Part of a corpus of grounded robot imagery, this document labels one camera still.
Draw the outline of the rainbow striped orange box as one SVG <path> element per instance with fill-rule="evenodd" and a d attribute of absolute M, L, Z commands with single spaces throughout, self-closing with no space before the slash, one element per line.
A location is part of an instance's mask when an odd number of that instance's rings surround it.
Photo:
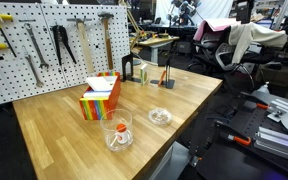
<path fill-rule="evenodd" d="M 109 111 L 116 108 L 121 90 L 119 72 L 100 72 L 99 77 L 103 77 L 113 83 L 112 90 L 106 96 L 85 97 L 79 99 L 79 104 L 85 120 L 107 120 L 111 119 Z"/>

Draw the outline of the black metal bookend front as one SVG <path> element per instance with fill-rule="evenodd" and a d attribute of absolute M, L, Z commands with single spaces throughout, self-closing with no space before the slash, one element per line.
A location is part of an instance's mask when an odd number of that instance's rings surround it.
<path fill-rule="evenodd" d="M 164 71 L 159 80 L 151 80 L 150 83 L 156 85 L 157 87 L 164 86 L 167 89 L 172 89 L 175 84 L 175 80 L 170 78 L 170 59 L 167 59 L 165 63 Z"/>

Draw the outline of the black metal bookend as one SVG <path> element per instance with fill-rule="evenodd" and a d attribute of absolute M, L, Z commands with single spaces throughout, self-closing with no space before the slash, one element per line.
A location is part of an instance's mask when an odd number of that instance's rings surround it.
<path fill-rule="evenodd" d="M 140 83 L 141 80 L 139 78 L 134 78 L 133 75 L 133 55 L 129 54 L 122 58 L 122 82 L 128 80 Z"/>
<path fill-rule="evenodd" d="M 151 80 L 150 83 L 156 85 L 157 87 L 164 86 L 167 89 L 172 89 L 175 84 L 175 80 L 170 78 L 170 59 L 167 59 L 165 63 L 164 71 L 159 80 Z"/>

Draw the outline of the black metal bookend rear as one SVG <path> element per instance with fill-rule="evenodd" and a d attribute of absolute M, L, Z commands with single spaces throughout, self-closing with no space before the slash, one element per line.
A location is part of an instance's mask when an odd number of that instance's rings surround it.
<path fill-rule="evenodd" d="M 133 55 L 129 54 L 122 58 L 122 82 L 128 80 L 140 83 L 141 80 L 139 78 L 134 78 L 133 75 Z"/>

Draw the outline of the clear glass cup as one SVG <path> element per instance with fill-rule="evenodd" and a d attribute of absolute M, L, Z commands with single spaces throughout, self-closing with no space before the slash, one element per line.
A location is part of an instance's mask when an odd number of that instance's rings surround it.
<path fill-rule="evenodd" d="M 111 151 L 122 151 L 133 143 L 132 115 L 125 109 L 114 109 L 109 111 L 108 114 L 111 116 L 111 119 L 100 120 L 105 144 Z M 129 140 L 125 144 L 119 144 L 117 141 L 116 127 L 120 123 L 125 124 L 128 131 Z"/>

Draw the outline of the small orange capped bottle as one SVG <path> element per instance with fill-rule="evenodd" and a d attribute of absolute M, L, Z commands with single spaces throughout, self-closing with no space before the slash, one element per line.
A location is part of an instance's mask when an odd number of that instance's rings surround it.
<path fill-rule="evenodd" d="M 119 144 L 125 144 L 128 142 L 129 137 L 128 137 L 128 131 L 127 127 L 125 124 L 120 123 L 116 127 L 117 130 L 117 141 Z"/>

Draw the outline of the wooden desk lamp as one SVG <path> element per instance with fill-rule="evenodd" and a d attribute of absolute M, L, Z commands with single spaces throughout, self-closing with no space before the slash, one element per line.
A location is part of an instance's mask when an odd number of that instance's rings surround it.
<path fill-rule="evenodd" d="M 128 20 L 131 22 L 131 25 L 133 26 L 134 30 L 135 30 L 135 38 L 132 40 L 132 42 L 130 43 L 130 49 L 133 49 L 134 46 L 140 41 L 140 40 L 144 40 L 146 41 L 147 39 L 147 35 L 146 33 L 141 30 L 138 26 L 138 24 L 136 23 L 130 8 L 128 7 L 128 3 L 125 0 L 118 0 L 118 4 L 121 6 L 124 6 L 126 8 L 127 11 L 127 18 Z"/>

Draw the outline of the black office chair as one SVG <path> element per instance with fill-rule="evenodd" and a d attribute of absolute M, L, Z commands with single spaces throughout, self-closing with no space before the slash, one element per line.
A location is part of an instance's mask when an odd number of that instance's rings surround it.
<path fill-rule="evenodd" d="M 232 58 L 235 54 L 236 46 L 228 43 L 230 31 L 230 26 L 221 31 L 204 31 L 202 37 L 195 43 L 198 52 L 196 55 L 197 61 L 191 63 L 188 68 L 194 65 L 202 65 L 209 74 L 215 72 L 234 73 L 236 70 L 241 69 L 249 76 L 252 87 L 255 87 L 251 71 L 247 69 L 246 63 L 254 65 L 266 64 L 272 60 L 272 57 L 262 51 L 247 50 L 239 63 L 233 63 Z"/>

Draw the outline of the steel head wooden hammer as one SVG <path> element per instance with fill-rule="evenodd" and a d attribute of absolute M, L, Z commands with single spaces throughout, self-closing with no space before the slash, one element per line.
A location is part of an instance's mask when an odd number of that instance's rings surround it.
<path fill-rule="evenodd" d="M 113 14 L 108 13 L 108 12 L 101 12 L 98 14 L 98 16 L 101 18 L 103 26 L 104 26 L 108 68 L 112 70 L 113 59 L 112 59 L 112 50 L 111 50 L 111 40 L 110 40 L 109 28 L 108 28 L 108 20 L 113 17 Z"/>

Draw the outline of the black pliers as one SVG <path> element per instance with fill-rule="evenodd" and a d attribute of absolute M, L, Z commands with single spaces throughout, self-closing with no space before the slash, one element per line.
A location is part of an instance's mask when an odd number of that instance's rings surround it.
<path fill-rule="evenodd" d="M 71 56 L 71 59 L 73 60 L 74 63 L 76 63 L 76 59 L 68 44 L 68 35 L 65 27 L 62 25 L 55 25 L 51 27 L 51 31 L 53 32 L 54 36 L 56 54 L 58 57 L 59 65 L 62 65 L 60 43 L 63 43 L 64 47 L 67 49 L 69 55 Z"/>

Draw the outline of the short silver wrench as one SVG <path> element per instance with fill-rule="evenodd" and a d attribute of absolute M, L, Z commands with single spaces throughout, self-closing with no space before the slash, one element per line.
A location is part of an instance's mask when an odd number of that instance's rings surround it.
<path fill-rule="evenodd" d="M 35 70 L 35 67 L 34 67 L 34 65 L 33 65 L 33 61 L 32 61 L 31 55 L 28 53 L 28 51 L 27 51 L 27 49 L 26 49 L 26 47 L 25 47 L 24 45 L 22 45 L 22 48 L 23 48 L 23 50 L 24 50 L 24 57 L 25 57 L 25 59 L 28 61 L 28 64 L 29 64 L 29 66 L 30 66 L 30 68 L 31 68 L 31 70 L 32 70 L 32 72 L 33 72 L 34 77 L 35 77 L 36 86 L 39 87 L 39 88 L 43 87 L 44 84 L 43 84 L 43 82 L 39 79 L 39 76 L 38 76 L 38 74 L 37 74 L 37 72 L 36 72 L 36 70 Z"/>

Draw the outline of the beige jacket on chair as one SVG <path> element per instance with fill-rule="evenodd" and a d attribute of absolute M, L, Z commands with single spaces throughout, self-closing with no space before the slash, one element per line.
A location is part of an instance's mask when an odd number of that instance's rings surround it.
<path fill-rule="evenodd" d="M 236 46 L 232 62 L 239 63 L 252 42 L 282 48 L 287 38 L 284 30 L 274 31 L 255 23 L 232 25 L 228 38 L 228 43 Z"/>

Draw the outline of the long silver wrench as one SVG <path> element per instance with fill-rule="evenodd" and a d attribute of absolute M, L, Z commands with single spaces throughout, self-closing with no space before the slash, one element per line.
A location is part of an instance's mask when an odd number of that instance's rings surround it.
<path fill-rule="evenodd" d="M 35 35 L 33 33 L 33 29 L 31 27 L 31 25 L 29 23 L 25 23 L 24 27 L 27 30 L 27 32 L 28 32 L 28 34 L 29 34 L 29 36 L 30 36 L 30 38 L 32 40 L 33 46 L 36 49 L 37 55 L 38 55 L 38 57 L 40 59 L 40 66 L 39 67 L 40 68 L 45 67 L 45 68 L 48 69 L 49 68 L 49 64 L 44 60 L 44 57 L 43 57 L 43 55 L 41 53 L 41 50 L 40 50 L 40 48 L 38 46 L 38 43 L 37 43 L 37 40 L 36 40 Z"/>

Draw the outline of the aluminium extrusion bars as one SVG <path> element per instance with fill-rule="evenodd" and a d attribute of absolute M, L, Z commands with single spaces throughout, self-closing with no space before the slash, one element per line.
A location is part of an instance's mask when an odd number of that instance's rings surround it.
<path fill-rule="evenodd" d="M 288 159 L 288 135 L 259 127 L 254 140 L 256 148 Z"/>

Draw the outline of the orange handled tool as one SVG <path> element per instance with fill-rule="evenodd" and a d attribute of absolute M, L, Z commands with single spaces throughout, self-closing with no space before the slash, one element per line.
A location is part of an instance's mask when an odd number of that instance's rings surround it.
<path fill-rule="evenodd" d="M 235 130 L 228 124 L 225 124 L 221 121 L 216 120 L 214 122 L 214 126 L 216 128 L 217 134 L 224 133 L 225 138 L 227 138 L 230 141 L 235 141 L 245 146 L 248 146 L 251 143 L 250 137 L 241 134 L 240 132 L 238 132 L 237 130 Z"/>

